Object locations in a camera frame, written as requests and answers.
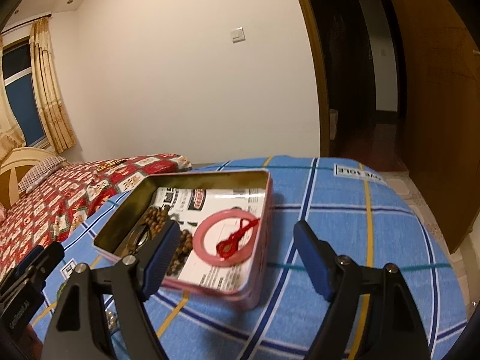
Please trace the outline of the pink metal tin box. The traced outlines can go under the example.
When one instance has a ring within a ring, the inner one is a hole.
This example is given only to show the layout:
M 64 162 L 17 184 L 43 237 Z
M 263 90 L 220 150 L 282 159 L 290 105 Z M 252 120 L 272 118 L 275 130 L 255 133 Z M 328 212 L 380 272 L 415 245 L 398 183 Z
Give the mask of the pink metal tin box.
M 115 209 L 93 246 L 116 263 L 172 219 L 181 236 L 163 287 L 250 310 L 266 270 L 271 201 L 272 177 L 262 169 L 150 175 Z

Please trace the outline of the red string pendant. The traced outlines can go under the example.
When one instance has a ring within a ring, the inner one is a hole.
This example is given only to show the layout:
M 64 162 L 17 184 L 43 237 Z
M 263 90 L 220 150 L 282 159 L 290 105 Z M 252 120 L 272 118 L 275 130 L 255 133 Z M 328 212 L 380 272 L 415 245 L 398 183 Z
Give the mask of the red string pendant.
M 216 245 L 217 254 L 224 259 L 231 258 L 236 252 L 239 251 L 239 243 L 245 234 L 254 229 L 260 220 L 258 218 L 246 219 L 241 218 L 239 222 L 239 228 L 233 232 L 226 240 L 219 242 Z

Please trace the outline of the red patterned quilt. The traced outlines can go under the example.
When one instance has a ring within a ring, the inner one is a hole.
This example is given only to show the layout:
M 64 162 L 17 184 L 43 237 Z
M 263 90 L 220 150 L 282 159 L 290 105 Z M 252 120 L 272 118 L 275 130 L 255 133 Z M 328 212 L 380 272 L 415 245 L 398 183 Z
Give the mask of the red patterned quilt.
M 70 163 L 54 172 L 7 210 L 1 204 L 1 276 L 37 245 L 63 242 L 116 194 L 149 175 L 191 170 L 179 154 L 151 154 Z

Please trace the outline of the dark object in tin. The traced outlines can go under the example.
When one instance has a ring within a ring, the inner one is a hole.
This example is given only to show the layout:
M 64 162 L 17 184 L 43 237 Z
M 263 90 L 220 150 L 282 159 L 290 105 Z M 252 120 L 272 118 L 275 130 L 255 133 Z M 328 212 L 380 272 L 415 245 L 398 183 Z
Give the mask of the dark object in tin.
M 122 242 L 120 242 L 115 249 L 114 255 L 122 258 L 128 254 L 136 254 L 150 239 L 150 226 L 146 223 L 137 225 L 127 234 Z

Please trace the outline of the striped pillow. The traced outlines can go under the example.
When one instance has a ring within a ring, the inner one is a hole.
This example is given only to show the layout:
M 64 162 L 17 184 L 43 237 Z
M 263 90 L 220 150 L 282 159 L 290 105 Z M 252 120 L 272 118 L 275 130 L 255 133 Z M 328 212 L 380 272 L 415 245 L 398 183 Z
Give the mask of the striped pillow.
M 60 156 L 49 157 L 33 166 L 20 180 L 18 187 L 21 194 L 28 194 L 46 178 L 66 165 L 66 159 Z

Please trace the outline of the blue plaid bed sheet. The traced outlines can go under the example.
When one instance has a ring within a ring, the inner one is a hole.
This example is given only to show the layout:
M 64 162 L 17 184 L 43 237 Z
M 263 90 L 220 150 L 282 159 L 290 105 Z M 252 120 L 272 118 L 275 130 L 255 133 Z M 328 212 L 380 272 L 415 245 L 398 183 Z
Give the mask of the blue plaid bed sheet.
M 236 160 L 195 172 L 262 169 L 272 177 L 266 270 L 258 304 L 240 310 L 212 297 L 171 290 L 161 283 L 144 303 L 166 359 L 308 359 L 329 304 L 313 288 L 294 244 L 294 226 L 308 223 L 317 238 L 358 265 L 395 264 L 416 303 L 429 344 L 428 359 L 465 359 L 474 319 L 452 265 L 407 203 L 370 168 L 342 158 Z M 50 274 L 47 304 L 35 329 L 44 341 L 64 285 L 80 263 L 111 267 L 93 241 L 130 192 L 109 199 L 64 244 Z M 115 303 L 103 297 L 115 359 L 131 359 Z

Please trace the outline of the cream wooden headboard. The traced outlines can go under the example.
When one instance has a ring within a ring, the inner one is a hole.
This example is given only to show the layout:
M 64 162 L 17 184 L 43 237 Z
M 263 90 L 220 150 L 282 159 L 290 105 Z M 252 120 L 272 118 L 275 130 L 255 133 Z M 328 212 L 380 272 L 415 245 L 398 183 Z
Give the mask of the cream wooden headboard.
M 42 160 L 54 157 L 48 150 L 22 147 L 12 150 L 1 162 L 1 204 L 9 210 L 19 199 L 18 183 L 28 170 Z

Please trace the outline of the pink bangle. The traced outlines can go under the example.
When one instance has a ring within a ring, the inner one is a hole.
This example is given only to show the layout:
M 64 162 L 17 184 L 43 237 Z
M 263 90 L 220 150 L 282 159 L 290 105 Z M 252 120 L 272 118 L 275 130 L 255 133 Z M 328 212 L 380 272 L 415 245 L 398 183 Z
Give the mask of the pink bangle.
M 240 209 L 229 209 L 208 216 L 193 234 L 193 251 L 205 263 L 213 267 L 232 267 L 247 261 L 253 254 L 258 225 L 249 230 L 239 243 L 239 250 L 231 258 L 221 258 L 216 252 L 216 245 L 226 240 L 239 229 L 241 218 L 258 218 L 254 214 Z

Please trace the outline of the beige floral left curtain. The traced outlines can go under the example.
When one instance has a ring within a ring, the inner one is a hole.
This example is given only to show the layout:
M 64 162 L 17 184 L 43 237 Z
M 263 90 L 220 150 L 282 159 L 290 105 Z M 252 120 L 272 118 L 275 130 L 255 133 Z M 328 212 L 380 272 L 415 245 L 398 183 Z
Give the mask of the beige floral left curtain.
M 24 133 L 8 101 L 3 74 L 3 41 L 0 39 L 0 161 L 17 148 L 25 147 Z

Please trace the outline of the beige floral curtain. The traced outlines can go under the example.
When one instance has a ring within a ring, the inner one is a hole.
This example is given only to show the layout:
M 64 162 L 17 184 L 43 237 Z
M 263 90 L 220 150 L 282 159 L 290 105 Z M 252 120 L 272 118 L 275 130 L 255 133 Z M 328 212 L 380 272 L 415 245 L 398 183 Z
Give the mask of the beige floral curtain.
M 0 39 L 0 161 L 17 148 L 25 147 L 24 133 L 8 101 L 3 74 L 3 41 Z
M 41 126 L 50 146 L 57 154 L 72 149 L 77 140 L 64 108 L 52 55 L 49 21 L 33 22 L 29 36 L 32 88 Z

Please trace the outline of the brown wooden wardrobe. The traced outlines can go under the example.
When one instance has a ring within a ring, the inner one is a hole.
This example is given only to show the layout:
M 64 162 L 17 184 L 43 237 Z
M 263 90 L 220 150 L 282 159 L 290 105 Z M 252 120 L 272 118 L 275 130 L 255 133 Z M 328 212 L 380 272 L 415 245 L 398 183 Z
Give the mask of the brown wooden wardrobe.
M 450 252 L 479 214 L 479 48 L 448 0 L 392 0 L 407 73 L 401 154 Z

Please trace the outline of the beige floral right curtain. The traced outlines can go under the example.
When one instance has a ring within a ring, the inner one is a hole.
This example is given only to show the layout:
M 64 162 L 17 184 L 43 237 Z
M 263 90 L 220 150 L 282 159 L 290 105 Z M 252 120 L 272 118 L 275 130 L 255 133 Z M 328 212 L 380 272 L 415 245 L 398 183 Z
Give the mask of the beige floral right curtain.
M 57 154 L 72 149 L 77 140 L 64 108 L 52 55 L 49 21 L 33 22 L 29 36 L 32 88 L 41 126 L 50 146 Z

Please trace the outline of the window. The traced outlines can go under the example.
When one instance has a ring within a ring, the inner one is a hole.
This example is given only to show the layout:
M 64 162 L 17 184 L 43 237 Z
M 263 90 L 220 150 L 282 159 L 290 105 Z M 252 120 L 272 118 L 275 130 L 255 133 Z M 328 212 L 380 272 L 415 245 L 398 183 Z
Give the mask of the window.
M 4 47 L 1 62 L 8 102 L 24 134 L 26 146 L 49 147 L 32 87 L 29 39 L 25 37 Z

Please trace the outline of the white wall switch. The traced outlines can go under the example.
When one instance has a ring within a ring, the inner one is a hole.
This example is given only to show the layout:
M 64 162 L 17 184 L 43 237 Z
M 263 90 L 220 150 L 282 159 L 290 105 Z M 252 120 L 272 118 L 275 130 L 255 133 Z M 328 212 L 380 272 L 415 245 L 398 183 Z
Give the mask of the white wall switch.
M 231 41 L 238 43 L 246 40 L 244 29 L 242 27 L 235 28 L 230 32 Z

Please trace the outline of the brown wooden door frame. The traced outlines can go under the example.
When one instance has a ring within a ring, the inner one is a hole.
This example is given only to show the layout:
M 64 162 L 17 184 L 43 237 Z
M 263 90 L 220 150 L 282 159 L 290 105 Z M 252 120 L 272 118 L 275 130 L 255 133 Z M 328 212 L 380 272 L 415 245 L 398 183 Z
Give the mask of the brown wooden door frame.
M 320 156 L 329 157 L 329 98 L 320 34 L 310 0 L 298 0 L 298 3 L 304 17 L 316 77 L 316 93 L 318 98 L 320 123 Z

